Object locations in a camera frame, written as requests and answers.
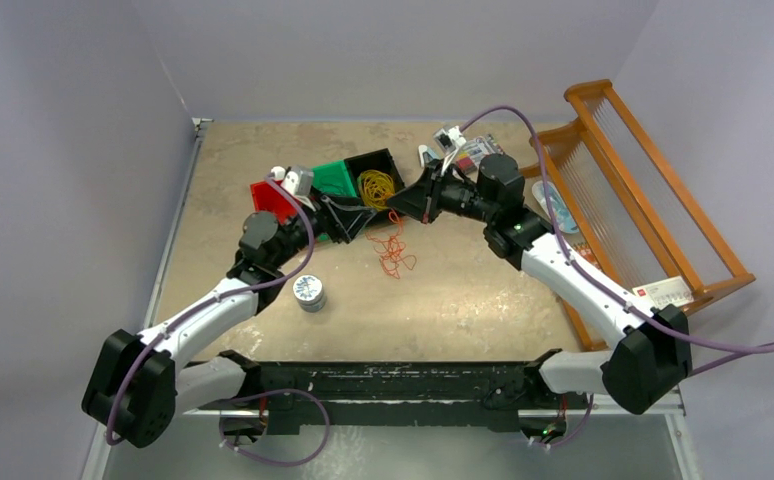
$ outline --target light blue object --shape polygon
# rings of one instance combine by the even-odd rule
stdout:
[[[542,180],[531,186],[531,194],[534,195],[537,203],[540,204],[543,214],[548,217],[549,209],[546,207],[546,198],[543,195]],[[555,218],[558,220],[558,228],[564,233],[578,233],[578,225],[575,224],[572,214],[552,182],[549,182],[549,199],[552,201],[552,210],[555,212]]]

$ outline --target wooden frame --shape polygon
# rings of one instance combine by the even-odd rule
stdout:
[[[631,216],[635,227],[643,236],[646,245],[655,255],[655,259],[667,276],[675,277],[680,275],[690,286],[693,291],[694,301],[682,308],[687,314],[701,310],[720,298],[755,281],[755,276],[746,271],[743,264],[693,198],[693,195],[679,179],[675,170],[673,170],[672,166],[655,146],[655,143],[649,138],[649,135],[614,91],[610,80],[598,80],[573,85],[566,90],[564,98],[572,105],[577,118],[563,127],[540,132],[540,142],[545,150],[550,180],[556,185],[558,192],[570,209],[573,219],[584,236],[585,243],[596,257],[599,268],[608,277],[622,283],[611,257],[598,240],[593,226],[587,221],[584,212],[576,202],[573,193],[560,173],[560,169],[566,164],[572,152],[581,145],[586,148],[596,162],[605,180],[608,181],[614,194],[620,199],[626,212]],[[619,115],[623,124],[643,149],[658,173],[660,173],[663,181],[667,183],[685,212],[692,218],[696,227],[702,232],[711,248],[713,248],[714,252],[726,266],[730,278],[711,284],[703,283],[695,266],[687,259],[687,256],[673,237],[672,232],[664,224],[661,216],[637,184],[634,176],[625,163],[623,163],[618,152],[614,149],[605,132],[603,132],[594,118],[597,106],[603,102],[610,104],[617,115]],[[520,172],[526,178],[533,178],[540,175],[540,167],[539,165],[533,165],[521,169]],[[594,340],[590,336],[575,309],[566,303],[564,305],[582,347],[585,350],[607,348],[604,342]]]

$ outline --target beige table surface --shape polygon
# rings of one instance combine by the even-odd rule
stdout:
[[[389,148],[407,184],[419,177],[417,146],[439,123],[213,123],[207,131],[173,245],[156,322],[207,293],[231,267],[249,184],[274,165],[316,166]],[[538,125],[538,130],[557,125]],[[536,162],[525,127],[479,124],[520,166]],[[393,227],[387,228],[383,235]],[[301,310],[288,282],[259,316],[220,337],[197,359],[235,349],[256,360],[524,360],[550,348],[577,351],[560,301],[540,282],[495,257],[482,224],[443,214],[405,223],[413,271],[385,275],[373,244],[319,244],[303,273],[317,275],[328,302]],[[289,271],[300,254],[282,270]]]

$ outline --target robotic arm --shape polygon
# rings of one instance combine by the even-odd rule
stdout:
[[[376,213],[359,199],[322,194],[310,186],[310,172],[293,168],[286,172],[284,188],[307,205],[307,219],[290,217],[279,223],[267,212],[250,215],[233,267],[210,293],[160,325],[136,335],[120,330],[105,341],[82,409],[101,423],[110,420],[112,430],[137,447],[156,440],[176,414],[278,388],[311,392],[326,404],[335,424],[481,425],[529,435],[544,429],[527,426],[519,409],[554,410],[561,395],[568,396],[570,405],[583,405],[586,392],[607,393],[640,414],[689,375],[689,345],[628,313],[630,306],[649,311],[649,305],[581,261],[593,277],[631,303],[610,302],[567,262],[551,225],[523,204],[525,179],[512,158],[485,158],[477,182],[447,167],[442,162],[427,165],[420,179],[391,197],[388,206],[423,223],[435,221],[443,210],[483,222],[490,249],[573,305],[602,334],[610,351],[552,350],[531,362],[265,365],[228,351],[189,366],[214,339],[275,300],[285,278],[278,269],[308,246],[305,221],[315,235],[327,233],[334,242],[348,243]],[[577,253],[571,255],[580,260]],[[277,280],[274,286],[246,291]],[[687,319],[677,308],[653,314],[664,326],[687,333]],[[122,395],[120,387],[127,387]],[[268,405],[269,433],[295,433],[302,424],[321,422],[316,409],[293,397],[274,397]]]

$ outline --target yellow rope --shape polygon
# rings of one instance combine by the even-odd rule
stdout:
[[[358,177],[358,189],[364,205],[386,210],[385,201],[396,193],[393,177],[378,170],[366,170]]]

